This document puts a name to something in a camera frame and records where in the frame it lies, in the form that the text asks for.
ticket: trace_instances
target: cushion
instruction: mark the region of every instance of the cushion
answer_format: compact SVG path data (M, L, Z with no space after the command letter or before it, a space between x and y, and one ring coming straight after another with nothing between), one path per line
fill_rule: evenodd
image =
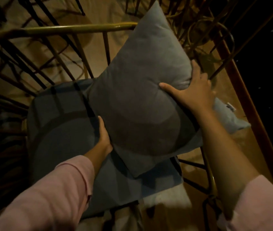
M28 112L28 149L33 183L56 165L83 155L99 140L99 122L83 92L92 79L55 85L39 93ZM182 183L179 162L166 159L134 178L111 152L96 176L93 195L83 218L124 205Z
M193 144L201 139L192 114L159 88L165 82L186 89L191 71L188 56L155 2L87 90L91 108L103 118L115 151L133 176L200 146ZM242 128L231 124L232 130Z

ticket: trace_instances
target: gray pillow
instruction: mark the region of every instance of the gray pillow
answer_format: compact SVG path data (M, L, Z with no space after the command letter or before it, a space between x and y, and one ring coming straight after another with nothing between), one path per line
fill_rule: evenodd
M166 82L186 89L191 71L189 58L155 2L87 90L91 108L104 119L115 151L134 177L199 147L193 144L201 141L194 117L159 88Z

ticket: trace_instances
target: person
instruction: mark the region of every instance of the person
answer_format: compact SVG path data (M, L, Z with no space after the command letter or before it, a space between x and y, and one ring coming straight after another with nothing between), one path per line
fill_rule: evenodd
M185 90L160 87L189 108L200 124L228 230L273 230L273 185L249 162L213 111L215 92L206 73L192 61ZM99 116L100 139L85 155L60 163L54 171L17 196L0 215L0 230L75 229L88 207L94 178L113 147Z

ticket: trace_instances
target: pink sleeve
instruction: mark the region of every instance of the pink sleeve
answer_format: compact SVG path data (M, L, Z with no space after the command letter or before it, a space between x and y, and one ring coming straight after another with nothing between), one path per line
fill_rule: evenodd
M273 230L273 185L262 175L250 181L238 200L231 221L222 215L218 226L227 230Z
M0 215L0 230L75 229L88 207L94 167L78 155L23 191Z

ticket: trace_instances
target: floor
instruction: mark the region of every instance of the floor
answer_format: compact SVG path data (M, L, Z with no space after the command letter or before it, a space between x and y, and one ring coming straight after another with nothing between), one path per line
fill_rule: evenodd
M3 6L7 1L8 0L0 0L0 5ZM117 23L139 20L137 17L124 13L125 0L80 0L80 2L86 16L73 13L79 11L75 0L49 0L45 2L45 5L62 25ZM134 6L135 4L130 1L128 11L134 12ZM140 5L140 13L146 12L146 6L148 6L148 0L142 0ZM34 8L38 12L40 18L46 23L49 23L48 19L39 9L39 7L35 6ZM15 0L7 10L8 22L4 26L4 29L20 27L29 17L30 15L27 13L27 11L23 9L23 7L21 7ZM28 27L30 26L37 25L34 21L31 21L28 24ZM108 36L112 59L128 38L129 31L113 32L109 33ZM98 77L107 67L102 34L82 34L79 35L79 38L88 58L92 72L95 77ZM65 47L65 43L60 37L49 37L49 39L56 50L61 50L63 47ZM12 40L12 42L37 66L41 66L51 57L51 53L48 52L47 48L38 41L19 38ZM200 48L205 52L209 52L212 46L213 43L208 42L205 45L200 46ZM219 58L216 51L213 52L213 55L216 58ZM65 61L75 78L81 79L88 77L87 71L84 69L80 58L71 48L66 49L61 54L61 58ZM201 57L200 60L202 66L209 74L214 68L218 68L219 66L218 63L211 63L208 61L206 56ZM52 67L44 69L44 72L55 82L60 83L70 81L67 74L63 72L63 70L57 66L55 62L53 62ZM9 68L5 68L3 73L13 78ZM39 85L37 85L35 81L33 81L26 73L22 73L21 79L22 82L30 89L36 91L40 90ZM223 102L229 102L236 108L235 114L237 117L246 120L238 97L236 96L225 70L222 70L218 74L213 84L214 90L217 91L217 96ZM8 95L9 97L25 104L30 104L31 102L30 97L26 97L23 92L20 92L18 89L15 89L1 80L0 93ZM232 137L238 143L239 147L250 159L253 165L257 168L257 170L272 182L272 177L251 128L238 131ZM188 159L190 161L202 163L200 149L179 155L178 157L181 159ZM204 186L208 184L205 171L183 164L181 165L181 168L185 177ZM205 196L202 193L185 183L144 198L142 201L140 201L139 205L144 230L204 230L201 206L204 199ZM154 216L150 218L146 213L146 209L154 205L156 206L155 213ZM215 225L213 211L208 209L208 215L212 230L216 230L217 228ZM116 223L113 229L136 230L137 221L134 221L132 216L133 215L129 208L119 210L116 213ZM102 227L102 222L105 219L105 217L100 217L82 221L78 227L78 230L100 230Z

